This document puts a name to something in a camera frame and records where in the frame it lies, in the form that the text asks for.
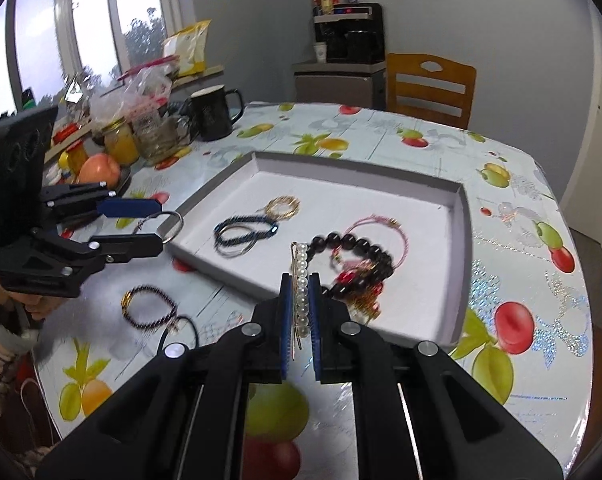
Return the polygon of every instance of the white paper cup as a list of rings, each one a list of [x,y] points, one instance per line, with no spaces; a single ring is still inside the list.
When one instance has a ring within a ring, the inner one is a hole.
[[[317,63],[325,63],[328,57],[328,46],[325,43],[315,43],[315,55]]]

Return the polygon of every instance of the black and gold bracelet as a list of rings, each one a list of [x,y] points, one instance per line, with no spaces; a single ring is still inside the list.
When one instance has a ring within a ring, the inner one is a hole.
[[[170,307],[170,312],[165,316],[161,317],[161,319],[157,319],[156,321],[150,323],[139,323],[138,321],[134,320],[132,316],[130,316],[129,306],[134,295],[136,295],[139,292],[151,292],[153,294],[156,294],[157,296],[159,296],[159,298],[161,298],[165,303],[168,304],[168,306]],[[130,325],[139,330],[155,330],[156,328],[159,328],[162,325],[168,324],[177,316],[177,308],[178,305],[175,303],[175,301],[172,300],[172,298],[169,297],[159,287],[154,285],[136,286],[135,288],[128,290],[121,299],[121,313],[123,313],[123,317],[126,319],[127,322],[130,323]]]

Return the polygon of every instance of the red bead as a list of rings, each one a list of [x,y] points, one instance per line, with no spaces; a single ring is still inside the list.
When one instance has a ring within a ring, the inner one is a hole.
[[[356,276],[357,273],[354,270],[344,270],[344,272],[337,276],[337,282],[344,284],[350,283]]]

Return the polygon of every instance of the white tray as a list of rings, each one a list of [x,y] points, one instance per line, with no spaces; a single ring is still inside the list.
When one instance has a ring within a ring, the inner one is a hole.
[[[281,195],[297,197],[300,209],[280,222],[274,237],[237,258],[215,251],[217,224],[230,216],[255,214]],[[362,162],[253,152],[233,162],[177,211],[185,226],[168,244],[169,251],[258,300],[279,293],[281,274],[290,272],[292,241],[343,233],[371,214],[395,218],[408,236],[409,253],[386,280],[379,297],[381,314],[369,325],[404,346],[431,340],[447,349],[459,339],[472,263],[470,214],[460,184]],[[159,233],[166,234],[173,225],[170,218]],[[388,250],[394,261],[401,255],[401,239],[388,227],[363,226],[354,234]],[[317,254],[308,270],[318,272],[328,286],[337,274],[328,251]]]

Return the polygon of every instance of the pink bracelet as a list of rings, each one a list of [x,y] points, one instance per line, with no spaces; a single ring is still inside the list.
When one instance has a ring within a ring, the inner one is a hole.
[[[347,234],[351,233],[355,228],[360,227],[362,225],[367,225],[367,224],[382,224],[382,225],[385,225],[386,227],[390,227],[390,229],[393,229],[394,231],[399,233],[399,236],[401,237],[401,240],[403,241],[403,253],[401,254],[401,258],[399,259],[399,261],[393,265],[393,269],[395,269],[395,270],[398,269],[401,266],[401,264],[403,264],[406,257],[408,256],[408,249],[410,246],[410,244],[408,243],[408,236],[403,232],[403,229],[401,229],[401,224],[399,224],[399,222],[396,221],[396,219],[394,219],[394,218],[389,218],[387,216],[381,216],[381,215],[370,215],[370,216],[366,216],[366,218],[362,218],[362,219],[354,222],[354,224],[352,224],[350,227],[348,227],[343,234],[347,235]],[[337,247],[332,250],[331,257],[332,257],[332,261],[334,263],[341,264],[343,266],[343,270],[349,270],[354,267],[358,267],[359,265],[362,264],[361,261],[344,260],[344,259],[342,259],[340,253],[341,253],[341,248]]]

